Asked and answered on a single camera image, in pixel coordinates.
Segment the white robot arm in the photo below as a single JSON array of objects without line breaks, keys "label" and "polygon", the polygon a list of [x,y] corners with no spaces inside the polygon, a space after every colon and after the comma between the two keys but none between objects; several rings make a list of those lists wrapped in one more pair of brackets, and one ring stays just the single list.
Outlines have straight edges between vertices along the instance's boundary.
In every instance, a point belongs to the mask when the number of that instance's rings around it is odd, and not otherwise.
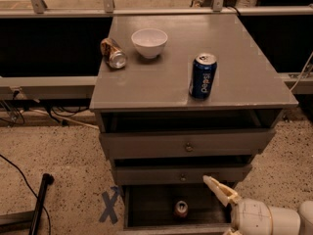
[{"label": "white robot arm", "polygon": [[313,235],[313,201],[297,211],[243,198],[234,189],[204,175],[203,182],[220,203],[231,206],[231,227],[223,235]]}]

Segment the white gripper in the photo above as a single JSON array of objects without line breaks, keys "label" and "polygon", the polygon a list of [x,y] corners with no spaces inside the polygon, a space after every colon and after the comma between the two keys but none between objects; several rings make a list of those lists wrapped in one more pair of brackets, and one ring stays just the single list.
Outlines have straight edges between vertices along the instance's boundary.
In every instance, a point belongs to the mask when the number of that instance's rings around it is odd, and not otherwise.
[{"label": "white gripper", "polygon": [[224,207],[232,206],[232,227],[223,235],[298,235],[299,214],[291,209],[267,206],[253,199],[242,199],[232,188],[211,176],[204,175],[203,182]]}]

